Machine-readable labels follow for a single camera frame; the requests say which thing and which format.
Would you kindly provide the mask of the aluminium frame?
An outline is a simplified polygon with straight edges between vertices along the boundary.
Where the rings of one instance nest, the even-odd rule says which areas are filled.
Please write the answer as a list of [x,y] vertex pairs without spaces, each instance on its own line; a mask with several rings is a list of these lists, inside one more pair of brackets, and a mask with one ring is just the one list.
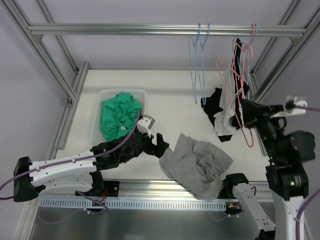
[[[55,157],[58,150],[63,150],[68,141],[74,116],[81,99],[83,87],[88,76],[90,64],[84,61],[80,67],[74,64],[74,60],[66,47],[62,36],[200,36],[214,37],[269,37],[270,40],[263,50],[267,55],[268,50],[278,38],[289,38],[291,47],[283,54],[274,67],[270,76],[263,82],[254,94],[254,98],[262,98],[269,91],[273,83],[285,70],[290,62],[302,50],[320,26],[320,18],[314,15],[306,26],[290,26],[285,24],[275,26],[257,25],[201,25],[201,24],[129,24],[129,23],[54,23],[46,3],[37,1],[43,13],[46,23],[31,23],[23,8],[16,0],[2,0],[1,8],[8,15],[16,28],[24,36],[27,43],[33,49],[37,57],[43,62],[51,75],[56,79],[61,89],[66,94],[65,110],[61,117],[57,132],[49,156]],[[62,51],[74,69],[74,81],[69,84],[55,62],[50,51],[43,43],[44,35],[52,35],[57,38]]]

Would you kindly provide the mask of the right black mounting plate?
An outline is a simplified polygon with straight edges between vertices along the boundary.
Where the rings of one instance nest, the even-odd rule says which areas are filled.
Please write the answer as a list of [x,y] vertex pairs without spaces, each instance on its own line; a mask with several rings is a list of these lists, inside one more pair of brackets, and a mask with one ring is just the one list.
[[220,191],[219,191],[217,198],[218,199],[225,199],[226,197],[227,197],[227,194],[226,194],[225,184],[223,184]]

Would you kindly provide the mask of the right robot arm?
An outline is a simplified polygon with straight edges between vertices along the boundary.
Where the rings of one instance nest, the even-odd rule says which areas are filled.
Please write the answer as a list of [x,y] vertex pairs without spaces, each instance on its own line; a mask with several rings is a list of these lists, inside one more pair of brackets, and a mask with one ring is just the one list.
[[302,240],[304,211],[320,194],[316,191],[309,196],[309,178],[303,167],[303,163],[316,158],[315,136],[303,130],[285,135],[284,129],[287,117],[320,109],[309,107],[304,99],[292,96],[285,105],[263,105],[248,99],[242,99],[240,104],[244,127],[257,130],[269,157],[265,175],[273,197],[275,222],[268,218],[243,173],[225,177],[222,195],[239,202],[250,217],[256,239]]

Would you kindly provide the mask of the green tank top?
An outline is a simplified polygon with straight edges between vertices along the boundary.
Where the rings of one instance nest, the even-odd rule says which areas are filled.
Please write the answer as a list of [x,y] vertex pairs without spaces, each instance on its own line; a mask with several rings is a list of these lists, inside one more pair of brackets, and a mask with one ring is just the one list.
[[137,113],[142,114],[141,102],[128,92],[121,92],[100,104],[99,129],[107,142],[117,140],[129,133]]

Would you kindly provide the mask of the white garment on hanger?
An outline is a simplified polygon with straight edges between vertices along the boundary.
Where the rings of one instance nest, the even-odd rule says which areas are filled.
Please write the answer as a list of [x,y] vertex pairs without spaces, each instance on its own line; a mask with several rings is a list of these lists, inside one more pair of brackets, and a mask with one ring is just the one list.
[[236,82],[234,73],[231,69],[227,69],[222,75],[222,90],[218,100],[218,107],[221,111],[214,114],[214,131],[221,142],[231,140],[233,134],[240,128],[235,110],[236,98],[239,92],[236,90]]

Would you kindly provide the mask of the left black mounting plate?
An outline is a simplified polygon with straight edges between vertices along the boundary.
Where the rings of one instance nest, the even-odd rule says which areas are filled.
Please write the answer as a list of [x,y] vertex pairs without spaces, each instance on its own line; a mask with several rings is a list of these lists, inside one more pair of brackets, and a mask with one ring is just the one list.
[[120,182],[116,180],[104,180],[104,189],[103,189],[103,197],[118,197]]

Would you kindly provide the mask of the black garment on hanger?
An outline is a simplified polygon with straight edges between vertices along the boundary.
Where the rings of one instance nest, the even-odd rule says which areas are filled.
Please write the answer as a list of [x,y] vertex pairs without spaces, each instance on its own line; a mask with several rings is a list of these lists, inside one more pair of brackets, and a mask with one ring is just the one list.
[[[233,57],[231,60],[231,66],[233,67],[233,63],[234,63],[234,50],[233,50]],[[239,67],[238,64],[236,64],[236,73],[239,73]],[[218,100],[220,99],[222,93],[222,87],[219,88],[215,88],[213,94],[210,97],[206,97],[206,105],[203,105],[203,102],[201,100],[201,107],[203,109],[203,111],[205,112],[205,114],[207,115],[209,121],[211,122],[213,129],[215,130],[215,118],[214,118],[214,114],[220,112],[222,109],[218,107]]]

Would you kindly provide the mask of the grey garment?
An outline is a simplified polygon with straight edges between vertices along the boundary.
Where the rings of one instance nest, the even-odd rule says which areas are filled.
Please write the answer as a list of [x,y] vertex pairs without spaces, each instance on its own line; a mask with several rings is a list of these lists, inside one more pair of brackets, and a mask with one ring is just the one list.
[[233,159],[211,142],[181,134],[174,149],[167,148],[159,159],[164,174],[179,182],[198,200],[215,200],[223,189],[221,176]]

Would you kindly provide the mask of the light blue wire hanger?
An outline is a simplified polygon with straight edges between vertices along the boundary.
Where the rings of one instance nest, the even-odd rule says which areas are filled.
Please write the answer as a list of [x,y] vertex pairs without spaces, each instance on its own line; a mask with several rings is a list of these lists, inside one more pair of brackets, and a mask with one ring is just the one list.
[[201,24],[198,23],[197,26],[197,34],[195,38],[191,36],[188,38],[188,58],[189,58],[189,71],[190,71],[190,79],[192,85],[192,94],[194,103],[198,103],[197,97],[197,73],[198,73],[198,53],[197,53],[197,45],[200,38],[202,27]]

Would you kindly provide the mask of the white plastic perforated basket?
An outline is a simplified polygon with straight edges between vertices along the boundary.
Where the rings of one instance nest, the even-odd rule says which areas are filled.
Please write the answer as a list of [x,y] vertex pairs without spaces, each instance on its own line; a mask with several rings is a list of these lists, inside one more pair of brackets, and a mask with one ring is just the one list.
[[147,106],[147,92],[134,88],[110,88],[98,93],[90,142],[93,146],[125,136],[133,128],[137,113]]

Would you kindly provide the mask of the black mounting plate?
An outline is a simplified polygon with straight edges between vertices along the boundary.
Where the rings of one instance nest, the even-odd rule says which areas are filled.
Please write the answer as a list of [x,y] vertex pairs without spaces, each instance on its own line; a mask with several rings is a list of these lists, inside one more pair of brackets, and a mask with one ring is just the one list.
[[225,184],[223,184],[220,191],[219,191],[217,198],[218,199],[225,199],[226,197],[227,197],[227,194],[226,194]]
[[103,197],[118,197],[120,182],[116,180],[104,180],[104,189],[103,189]]

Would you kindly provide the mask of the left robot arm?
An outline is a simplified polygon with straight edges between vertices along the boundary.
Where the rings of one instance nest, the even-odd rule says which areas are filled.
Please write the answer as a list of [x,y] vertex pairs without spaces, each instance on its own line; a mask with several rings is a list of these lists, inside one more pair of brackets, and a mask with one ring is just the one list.
[[169,148],[162,134],[153,135],[134,131],[119,139],[102,142],[74,156],[32,161],[28,156],[18,159],[13,171],[13,200],[27,202],[40,193],[57,190],[83,192],[87,196],[98,196],[104,190],[101,172],[115,169],[145,153],[160,158]]

